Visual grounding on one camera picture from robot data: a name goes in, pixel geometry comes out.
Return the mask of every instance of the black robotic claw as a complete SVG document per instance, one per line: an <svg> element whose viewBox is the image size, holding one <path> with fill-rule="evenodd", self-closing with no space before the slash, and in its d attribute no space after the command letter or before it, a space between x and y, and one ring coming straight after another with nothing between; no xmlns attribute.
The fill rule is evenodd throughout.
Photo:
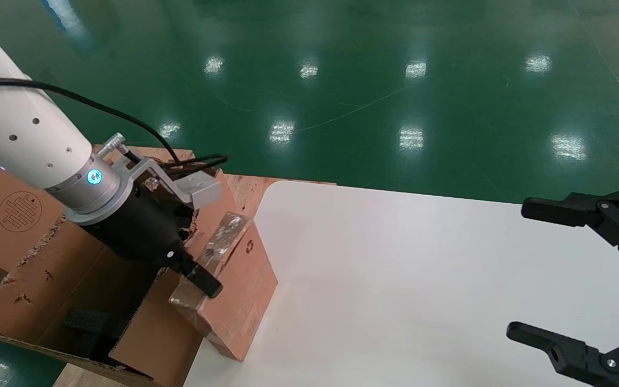
<svg viewBox="0 0 619 387"><path fill-rule="evenodd" d="M601 353L584 341L558 335L521 322L512 322L509 339L548 355L557 373L595 387L619 387L619 347Z"/></svg>
<svg viewBox="0 0 619 387"><path fill-rule="evenodd" d="M589 226L619 250L619 191L605 196L571 193L565 200L528 198L522 216L566 226ZM597 387L619 387L619 347L601 353L584 341L521 322L508 325L513 341L548 355L556 372Z"/></svg>
<svg viewBox="0 0 619 387"><path fill-rule="evenodd" d="M528 198L522 216L566 226L589 226L619 250L619 191L605 196L571 193L565 200Z"/></svg>

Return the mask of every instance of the cardboard flap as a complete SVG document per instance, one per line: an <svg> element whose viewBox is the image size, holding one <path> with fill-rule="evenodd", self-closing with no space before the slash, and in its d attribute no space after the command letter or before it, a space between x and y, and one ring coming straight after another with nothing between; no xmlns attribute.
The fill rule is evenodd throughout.
<svg viewBox="0 0 619 387"><path fill-rule="evenodd" d="M0 341L4 343L10 343L11 345L20 346L25 349L33 350L38 353L44 353L45 355L49 355L55 359L59 359L62 362L71 363L75 366L90 370L91 372L94 372L103 377L107 377L116 382L130 385L131 387L158 387L157 384L155 384L148 377L128 372L127 370L122 370L120 368L111 367L110 365L93 362L92 360L84 359L73 355L68 355L66 353L59 352L58 350L29 345L29 343L7 338L6 336L2 335L0 335Z"/></svg>
<svg viewBox="0 0 619 387"><path fill-rule="evenodd" d="M202 336L169 304L180 274L165 270L110 356L167 387L184 384Z"/></svg>
<svg viewBox="0 0 619 387"><path fill-rule="evenodd" d="M38 238L63 214L63 206L0 169L0 269L12 270Z"/></svg>
<svg viewBox="0 0 619 387"><path fill-rule="evenodd" d="M0 282L0 334L37 342L104 248L73 223L61 223L44 248Z"/></svg>

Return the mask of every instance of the torn cardboard edge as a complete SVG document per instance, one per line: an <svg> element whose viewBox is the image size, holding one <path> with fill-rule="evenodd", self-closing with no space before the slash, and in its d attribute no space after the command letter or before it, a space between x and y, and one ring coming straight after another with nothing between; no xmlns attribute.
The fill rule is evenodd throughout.
<svg viewBox="0 0 619 387"><path fill-rule="evenodd" d="M142 148L138 152L169 160L164 149ZM193 157L191 151L176 152L183 159ZM156 269L151 269L153 273L141 270L134 266L136 262L117 257L84 230L62 219L57 219L25 258L0 283L2 341L123 382L125 375L116 373L118 368L67 353L79 333L62 326L62 319L74 307L99 311L120 308L125 299L121 292L131 288L123 284L130 284L131 274L152 275L137 305L130 310L131 322L110 356L144 372L147 377L138 378L142 380L140 385L177 387L184 383L202 337L168 303L178 274L166 270L155 278ZM128 370L122 373L141 376Z"/></svg>

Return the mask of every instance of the open cardboard box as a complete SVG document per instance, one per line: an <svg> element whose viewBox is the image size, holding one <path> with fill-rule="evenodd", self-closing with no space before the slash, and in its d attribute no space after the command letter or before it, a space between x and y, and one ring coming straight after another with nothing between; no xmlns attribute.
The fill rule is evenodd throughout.
<svg viewBox="0 0 619 387"><path fill-rule="evenodd" d="M140 149L167 161L164 149ZM189 159L192 152L181 151ZM208 240L235 201L221 171L223 196L199 211L193 240ZM117 257L91 235L59 218L44 243L0 282L0 341L21 346L135 386L180 387L202 336L168 303L180 275ZM129 319L106 362L72 355L83 332L62 325L71 309Z"/></svg>

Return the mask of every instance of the printed logo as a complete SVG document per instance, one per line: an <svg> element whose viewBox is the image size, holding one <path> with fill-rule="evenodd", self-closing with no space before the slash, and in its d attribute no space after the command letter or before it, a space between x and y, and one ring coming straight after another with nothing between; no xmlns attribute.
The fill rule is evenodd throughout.
<svg viewBox="0 0 619 387"><path fill-rule="evenodd" d="M14 192L0 204L0 225L12 233L30 230L42 216L42 203L30 192Z"/></svg>

